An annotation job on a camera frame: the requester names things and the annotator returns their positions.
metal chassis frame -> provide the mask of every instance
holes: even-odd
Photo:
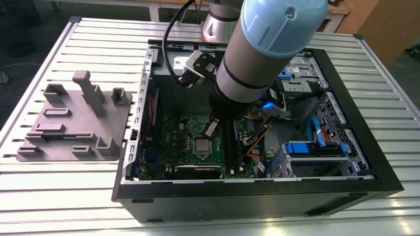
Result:
[[[192,44],[194,48],[200,48],[200,46],[202,46],[202,43],[197,42],[190,42],[188,44]],[[205,43],[204,45],[216,46],[217,44]],[[365,196],[325,213],[332,214],[357,204],[360,201],[365,201],[366,198],[382,198],[404,190],[325,51],[318,49],[306,50],[312,51],[313,57],[321,68],[324,78],[326,79],[329,86],[333,88],[333,94],[345,119],[352,121],[349,129],[353,132],[357,143],[364,151],[364,156],[368,159],[369,166],[373,169],[377,178],[369,180],[360,179],[357,181],[330,180],[328,181],[328,184],[325,184],[324,181],[261,181],[252,183],[224,184],[177,183],[165,185],[120,184],[124,162],[124,160],[120,159],[112,195],[112,200],[114,202],[122,203],[128,200],[136,200],[140,202],[153,201],[153,198],[172,198],[174,200],[177,197],[200,198],[270,194],[281,195],[290,193],[348,193],[349,196],[354,194]]]

white desk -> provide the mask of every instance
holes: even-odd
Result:
[[[84,18],[68,23],[0,132],[0,234],[97,235],[417,235],[420,234],[418,110],[372,52],[352,35],[316,34],[405,191],[366,201],[332,216],[140,224],[110,202],[117,162],[17,162],[48,83],[80,89],[73,70],[89,70],[102,91],[136,92],[148,39],[165,23]],[[173,40],[200,41],[200,27],[173,27]]]

electronic component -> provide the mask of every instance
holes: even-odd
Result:
[[[242,168],[242,153],[241,144],[237,132],[237,123],[234,120],[228,120],[221,124],[221,139],[224,148],[225,171],[233,174],[241,171]]]
[[[192,151],[194,155],[208,156],[212,154],[210,140],[201,135],[193,136]]]
[[[218,179],[220,175],[220,166],[180,165],[172,171],[173,179]]]
[[[292,166],[321,166],[348,161],[349,147],[344,143],[289,142],[281,145],[268,165],[266,177],[296,177]]]

blue tab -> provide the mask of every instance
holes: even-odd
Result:
[[[293,148],[290,144],[284,144],[285,148],[286,148],[286,154],[293,153]]]
[[[292,77],[293,77],[292,74],[289,74],[288,71],[284,69],[284,70],[280,72],[280,74],[278,74],[278,76],[277,76],[277,79],[280,79],[280,80],[290,80]]]
[[[344,155],[348,154],[346,145],[344,143],[340,144]]]
[[[294,153],[309,153],[305,143],[292,143]]]

black cable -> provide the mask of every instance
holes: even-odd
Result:
[[[197,7],[196,2],[194,2],[194,7],[196,7],[196,12],[197,12],[197,24],[200,24],[200,12],[198,12],[198,7]]]
[[[289,101],[289,102],[286,103],[286,108],[288,108],[289,106],[294,105],[297,102],[300,102],[300,101],[302,101],[302,100],[305,100],[305,99],[308,99],[308,98],[310,98],[310,97],[318,97],[318,96],[321,96],[322,94],[324,94],[324,91],[316,91],[316,92],[312,92],[312,93],[304,93],[304,94],[301,94],[298,97],[296,97],[292,101]]]
[[[257,171],[257,177],[258,178],[265,178],[266,176],[266,155],[265,155],[265,137],[261,138],[260,142],[257,143],[257,149],[258,149],[258,152],[260,152],[260,162],[261,164],[264,165],[264,172]]]
[[[178,16],[182,14],[182,12],[186,10],[186,8],[190,6],[190,4],[194,2],[194,0],[189,0],[181,7],[181,9],[178,10],[178,12],[176,13],[176,15],[173,16],[170,22],[169,22],[169,25],[168,25],[168,28],[166,28],[166,31],[165,31],[165,34],[164,34],[164,38],[162,38],[162,54],[164,54],[164,61],[165,61],[165,65],[166,65],[166,68],[168,68],[168,71],[169,71],[169,74],[170,76],[173,77],[174,79],[174,82],[182,86],[184,84],[180,82],[180,80],[177,79],[177,75],[173,71],[173,68],[170,66],[170,62],[169,62],[169,58],[168,58],[168,52],[166,52],[166,41],[168,41],[168,36],[169,36],[169,32],[170,32],[170,29],[173,27],[173,24],[178,18]]]

